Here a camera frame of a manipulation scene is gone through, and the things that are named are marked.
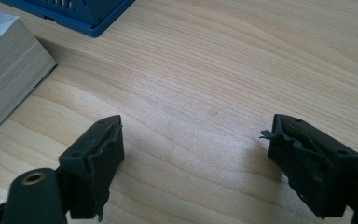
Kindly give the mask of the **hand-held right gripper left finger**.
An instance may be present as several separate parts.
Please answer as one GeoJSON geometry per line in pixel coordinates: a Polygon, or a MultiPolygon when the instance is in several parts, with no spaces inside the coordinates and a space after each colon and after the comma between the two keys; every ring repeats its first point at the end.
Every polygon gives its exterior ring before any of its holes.
{"type": "Polygon", "coordinates": [[[110,185],[123,162],[121,116],[100,119],[59,157],[63,211],[72,219],[103,219],[110,185]]]}

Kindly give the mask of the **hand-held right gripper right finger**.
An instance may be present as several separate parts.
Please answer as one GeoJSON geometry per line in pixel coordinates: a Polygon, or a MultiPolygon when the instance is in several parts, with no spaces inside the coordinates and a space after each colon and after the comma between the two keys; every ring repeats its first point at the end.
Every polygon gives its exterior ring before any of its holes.
{"type": "Polygon", "coordinates": [[[347,184],[358,171],[358,152],[306,121],[276,114],[268,156],[288,177],[289,186],[317,217],[340,217],[347,206],[347,184]]]}

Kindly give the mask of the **blue plastic basket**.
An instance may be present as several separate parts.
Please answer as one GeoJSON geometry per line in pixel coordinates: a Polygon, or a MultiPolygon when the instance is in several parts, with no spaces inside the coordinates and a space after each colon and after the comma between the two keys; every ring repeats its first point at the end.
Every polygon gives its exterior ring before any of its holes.
{"type": "Polygon", "coordinates": [[[135,0],[0,0],[90,37],[100,36],[135,0]]]}

